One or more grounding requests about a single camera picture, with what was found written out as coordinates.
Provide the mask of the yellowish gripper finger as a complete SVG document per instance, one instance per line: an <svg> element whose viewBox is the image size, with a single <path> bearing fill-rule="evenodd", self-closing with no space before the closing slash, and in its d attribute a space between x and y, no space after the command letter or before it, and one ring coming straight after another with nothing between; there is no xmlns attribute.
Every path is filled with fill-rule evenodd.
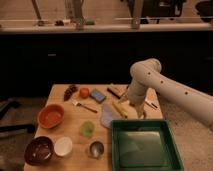
<svg viewBox="0 0 213 171"><path fill-rule="evenodd" d="M147 118L147 113L144 109L144 105L138 105L135 107L136 109L136 112L137 112L137 116L139 118L142 118L142 119L146 119Z"/></svg>

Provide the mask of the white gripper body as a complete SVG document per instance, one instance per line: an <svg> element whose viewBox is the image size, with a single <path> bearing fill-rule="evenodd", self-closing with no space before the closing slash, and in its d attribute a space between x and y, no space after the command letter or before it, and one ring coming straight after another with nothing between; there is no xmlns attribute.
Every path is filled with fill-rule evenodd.
<svg viewBox="0 0 213 171"><path fill-rule="evenodd" d="M147 86L139 83L136 80L132 80L127 89L127 97L130 104L134 106L141 105L146 98L147 90Z"/></svg>

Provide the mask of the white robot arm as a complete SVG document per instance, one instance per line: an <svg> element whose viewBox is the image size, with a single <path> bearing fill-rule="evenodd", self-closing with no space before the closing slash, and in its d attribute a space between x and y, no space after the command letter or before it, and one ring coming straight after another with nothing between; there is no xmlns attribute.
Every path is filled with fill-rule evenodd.
<svg viewBox="0 0 213 171"><path fill-rule="evenodd" d="M161 75L161 69L160 61L155 58L134 63L130 68L132 81L127 89L129 101L140 105L145 100L147 89L153 88L213 129L213 97Z"/></svg>

